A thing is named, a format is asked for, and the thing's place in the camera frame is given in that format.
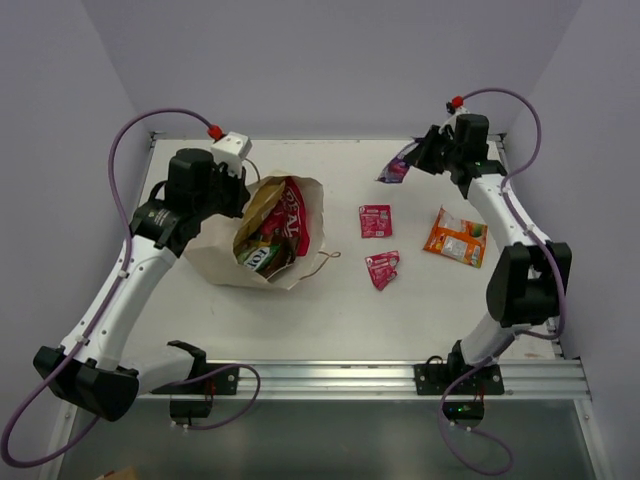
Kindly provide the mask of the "beige paper bag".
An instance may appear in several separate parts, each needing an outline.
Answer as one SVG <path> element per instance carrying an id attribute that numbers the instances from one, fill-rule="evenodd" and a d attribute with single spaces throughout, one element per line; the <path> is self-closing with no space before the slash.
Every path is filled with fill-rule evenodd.
<path id="1" fill-rule="evenodd" d="M 324 250 L 324 188 L 318 180 L 274 171 L 248 190 L 242 218 L 206 220 L 185 250 L 208 283 L 289 290 L 340 255 Z"/>

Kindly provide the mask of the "tan yellow chips bag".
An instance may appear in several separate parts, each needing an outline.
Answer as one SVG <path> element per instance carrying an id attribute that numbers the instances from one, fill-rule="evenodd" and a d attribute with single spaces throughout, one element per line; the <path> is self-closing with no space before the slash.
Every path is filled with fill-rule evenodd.
<path id="1" fill-rule="evenodd" d="M 253 193 L 242 224 L 236 232 L 233 248 L 237 250 L 254 234 L 280 200 L 285 188 L 284 177 L 272 177 L 262 182 Z"/>

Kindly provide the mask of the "purple snack packet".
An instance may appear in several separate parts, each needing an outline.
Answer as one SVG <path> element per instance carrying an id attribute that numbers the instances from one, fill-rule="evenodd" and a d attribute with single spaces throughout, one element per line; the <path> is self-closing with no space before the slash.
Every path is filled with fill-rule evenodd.
<path id="1" fill-rule="evenodd" d="M 418 146 L 416 141 L 405 145 L 382 169 L 376 181 L 383 184 L 401 184 L 408 174 L 411 165 L 406 157 Z"/>

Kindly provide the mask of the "orange snack packet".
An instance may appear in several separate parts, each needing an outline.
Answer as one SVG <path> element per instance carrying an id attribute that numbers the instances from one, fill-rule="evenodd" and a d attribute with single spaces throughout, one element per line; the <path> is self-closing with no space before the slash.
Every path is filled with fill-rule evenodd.
<path id="1" fill-rule="evenodd" d="M 487 238 L 488 227 L 485 224 L 454 217 L 440 207 L 423 250 L 480 268 Z"/>

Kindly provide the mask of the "green snack packet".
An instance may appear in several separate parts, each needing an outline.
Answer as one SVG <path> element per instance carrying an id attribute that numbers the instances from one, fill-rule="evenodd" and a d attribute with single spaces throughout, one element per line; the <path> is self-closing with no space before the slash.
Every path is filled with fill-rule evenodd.
<path id="1" fill-rule="evenodd" d="M 240 246 L 236 260 L 239 265 L 259 272 L 266 268 L 279 253 L 280 246 L 268 242 L 250 240 Z"/>

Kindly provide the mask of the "pink Real chips bag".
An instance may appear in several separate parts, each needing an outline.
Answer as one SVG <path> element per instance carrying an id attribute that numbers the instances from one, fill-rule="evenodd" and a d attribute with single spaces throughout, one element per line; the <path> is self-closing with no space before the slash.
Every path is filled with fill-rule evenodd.
<path id="1" fill-rule="evenodd" d="M 280 235 L 298 240 L 297 256 L 306 256 L 311 239 L 307 228 L 307 211 L 304 197 L 292 177 L 285 178 L 285 188 L 280 200 L 258 229 L 259 234 Z"/>

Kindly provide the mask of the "red snack packet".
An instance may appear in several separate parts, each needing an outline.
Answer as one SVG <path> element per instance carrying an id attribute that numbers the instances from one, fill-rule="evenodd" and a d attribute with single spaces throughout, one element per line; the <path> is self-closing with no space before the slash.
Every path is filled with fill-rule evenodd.
<path id="1" fill-rule="evenodd" d="M 387 238 L 393 234 L 390 205 L 362 205 L 359 207 L 362 238 Z"/>
<path id="2" fill-rule="evenodd" d="M 400 256 L 397 250 L 371 255 L 365 258 L 365 264 L 373 286 L 382 291 L 397 277 L 396 267 Z"/>

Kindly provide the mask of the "brown sea salt chips bag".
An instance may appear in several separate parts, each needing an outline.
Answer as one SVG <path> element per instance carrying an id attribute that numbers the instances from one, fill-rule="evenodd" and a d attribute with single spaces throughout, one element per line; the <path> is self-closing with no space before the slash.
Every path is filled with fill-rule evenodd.
<path id="1" fill-rule="evenodd" d="M 280 235 L 271 238 L 269 254 L 257 272 L 269 280 L 281 270 L 288 268 L 296 260 L 298 240 Z"/>

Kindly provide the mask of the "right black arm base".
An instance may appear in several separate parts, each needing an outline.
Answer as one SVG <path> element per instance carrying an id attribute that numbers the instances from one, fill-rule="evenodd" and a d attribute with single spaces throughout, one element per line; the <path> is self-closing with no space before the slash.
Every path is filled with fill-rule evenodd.
<path id="1" fill-rule="evenodd" d="M 442 407 L 445 418 L 466 426 L 478 426 L 483 420 L 487 396 L 505 393 L 497 364 L 478 368 L 434 355 L 414 364 L 413 374 L 419 396 L 442 396 L 448 391 Z"/>

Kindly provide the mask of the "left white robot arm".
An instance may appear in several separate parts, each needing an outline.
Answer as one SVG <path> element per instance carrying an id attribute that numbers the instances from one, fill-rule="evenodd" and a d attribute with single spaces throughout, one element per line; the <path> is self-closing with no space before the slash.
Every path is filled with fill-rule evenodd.
<path id="1" fill-rule="evenodd" d="M 168 342 L 155 355 L 123 360 L 133 326 L 162 277 L 202 223 L 214 215 L 239 218 L 249 199 L 246 170 L 237 153 L 185 148 L 171 158 L 166 180 L 139 206 L 109 277 L 83 318 L 56 347 L 41 347 L 36 371 L 55 377 L 60 399 L 114 422 L 135 399 L 167 385 L 201 390 L 208 379 L 206 354 L 186 342 Z"/>

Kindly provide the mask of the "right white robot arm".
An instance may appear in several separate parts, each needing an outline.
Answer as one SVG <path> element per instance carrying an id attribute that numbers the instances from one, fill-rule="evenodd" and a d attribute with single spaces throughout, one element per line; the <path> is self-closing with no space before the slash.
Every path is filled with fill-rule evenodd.
<path id="1" fill-rule="evenodd" d="M 451 389 L 468 392 L 487 365 L 520 336 L 534 336 L 549 319 L 564 322 L 572 252 L 554 242 L 517 200 L 503 164 L 488 157 L 489 121 L 459 109 L 444 125 L 418 139 L 411 166 L 432 175 L 447 173 L 479 213 L 500 252 L 486 289 L 487 312 L 457 344 L 461 359 L 445 369 Z"/>

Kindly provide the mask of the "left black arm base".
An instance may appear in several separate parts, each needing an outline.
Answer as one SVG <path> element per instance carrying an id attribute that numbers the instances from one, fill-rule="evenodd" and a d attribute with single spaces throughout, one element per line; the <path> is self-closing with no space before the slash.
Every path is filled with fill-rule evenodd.
<path id="1" fill-rule="evenodd" d="M 153 395 L 165 395 L 169 400 L 170 418 L 179 425 L 204 426 L 211 420 L 214 400 L 237 393 L 239 367 L 236 364 L 206 363 L 192 374 L 201 376 L 221 369 L 198 383 L 167 385 L 152 390 Z"/>

